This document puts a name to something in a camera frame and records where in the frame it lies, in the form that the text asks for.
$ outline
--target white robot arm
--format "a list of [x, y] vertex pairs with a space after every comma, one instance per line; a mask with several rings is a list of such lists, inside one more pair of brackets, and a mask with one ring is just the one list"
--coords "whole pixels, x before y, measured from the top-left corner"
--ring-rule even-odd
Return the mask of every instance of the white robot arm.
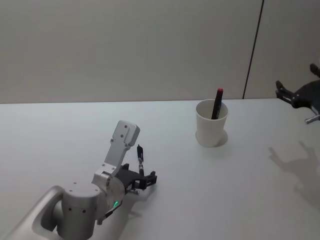
[[92, 183], [76, 182], [62, 188], [54, 186], [2, 240], [87, 240], [95, 222], [120, 207], [126, 193], [146, 189], [156, 183], [153, 171], [144, 176], [121, 165], [126, 152], [136, 143], [140, 129], [119, 121], [110, 140], [111, 146]]

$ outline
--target white table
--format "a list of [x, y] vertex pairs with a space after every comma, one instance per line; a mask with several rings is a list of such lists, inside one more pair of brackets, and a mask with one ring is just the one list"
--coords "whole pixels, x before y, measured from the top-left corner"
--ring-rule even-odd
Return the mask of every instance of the white table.
[[[0, 105], [0, 236], [51, 186], [91, 182], [127, 120], [158, 181], [126, 196], [93, 240], [318, 240], [320, 122], [278, 99], [224, 102], [217, 148], [196, 141], [197, 101]], [[138, 170], [135, 147], [124, 162]]]

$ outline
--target white cup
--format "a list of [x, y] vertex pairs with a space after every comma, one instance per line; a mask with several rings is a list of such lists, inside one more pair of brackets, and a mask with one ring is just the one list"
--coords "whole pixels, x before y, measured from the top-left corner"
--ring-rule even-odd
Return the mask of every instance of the white cup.
[[218, 119], [211, 119], [214, 104], [214, 99], [203, 100], [198, 103], [195, 109], [195, 136], [199, 144], [204, 147], [214, 147], [219, 143], [228, 116], [228, 108], [222, 102]]

